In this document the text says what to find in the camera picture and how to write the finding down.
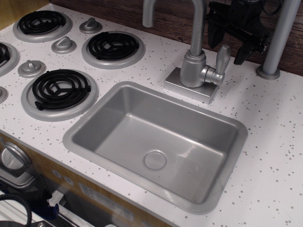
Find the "sink basin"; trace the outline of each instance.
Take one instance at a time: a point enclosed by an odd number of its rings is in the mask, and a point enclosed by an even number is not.
[[[247,138],[237,120],[133,82],[113,86],[64,146],[195,214],[217,205]]]

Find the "sink drain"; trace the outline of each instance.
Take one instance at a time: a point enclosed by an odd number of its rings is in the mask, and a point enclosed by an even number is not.
[[[166,158],[159,151],[152,151],[144,159],[145,165],[153,170],[162,169],[166,164]]]

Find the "faucet handle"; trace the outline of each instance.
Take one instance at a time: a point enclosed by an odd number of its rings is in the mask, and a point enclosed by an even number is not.
[[[225,77],[225,70],[228,66],[229,60],[231,58],[231,49],[229,45],[222,45],[217,54],[217,65],[216,69],[205,65],[201,72],[201,80],[207,83],[213,83],[216,85],[221,85]]]
[[[230,58],[231,58],[231,49],[229,45],[226,44],[222,45],[217,54],[217,64],[216,64],[217,74],[219,75],[224,74]]]

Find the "white speckled countertop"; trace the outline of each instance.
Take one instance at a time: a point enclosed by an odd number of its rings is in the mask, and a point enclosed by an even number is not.
[[[163,88],[164,79],[181,66],[189,45],[96,19],[103,25],[102,31],[127,31],[146,45],[145,55],[133,66],[96,69],[81,58],[82,44],[92,35],[81,33],[79,25],[90,16],[51,4],[42,9],[63,12],[71,18],[73,27],[67,36],[76,42],[77,49],[58,55],[51,50],[54,41],[22,42],[14,37],[13,25],[0,31],[0,42],[13,45],[20,53],[17,67],[0,77],[0,86],[9,93],[0,104],[0,132],[173,226],[303,226],[303,77],[281,72],[279,79],[268,81],[256,76],[258,65],[254,63],[230,63],[214,101],[202,104]],[[207,64],[214,66],[216,53],[206,51],[206,57]],[[216,208],[205,215],[188,213],[65,149],[62,137],[81,116],[62,122],[42,122],[23,111],[21,93],[32,79],[20,77],[17,70],[26,60],[43,61],[47,70],[88,73],[97,82],[98,100],[114,84],[128,80],[242,122],[249,136]]]

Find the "black coil burner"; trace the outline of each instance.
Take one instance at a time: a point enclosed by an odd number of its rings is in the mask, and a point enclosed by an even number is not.
[[[55,11],[35,11],[19,20],[18,26],[26,35],[44,34],[65,25],[65,18]]]
[[[98,60],[121,60],[132,56],[139,48],[137,41],[123,33],[102,32],[89,41],[89,52]]]
[[[33,83],[38,110],[61,110],[84,100],[91,91],[87,79],[73,70],[48,71]]]
[[[0,43],[0,64],[10,59],[9,49],[5,44]]]

